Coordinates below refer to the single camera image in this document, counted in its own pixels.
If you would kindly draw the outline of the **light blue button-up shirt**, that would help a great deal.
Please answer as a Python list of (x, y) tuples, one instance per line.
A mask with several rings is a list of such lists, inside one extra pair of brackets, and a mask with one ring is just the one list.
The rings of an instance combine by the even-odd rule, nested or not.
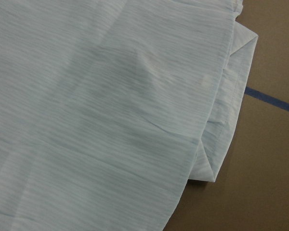
[(257, 34), (240, 0), (0, 0), (0, 231), (161, 231), (215, 182)]

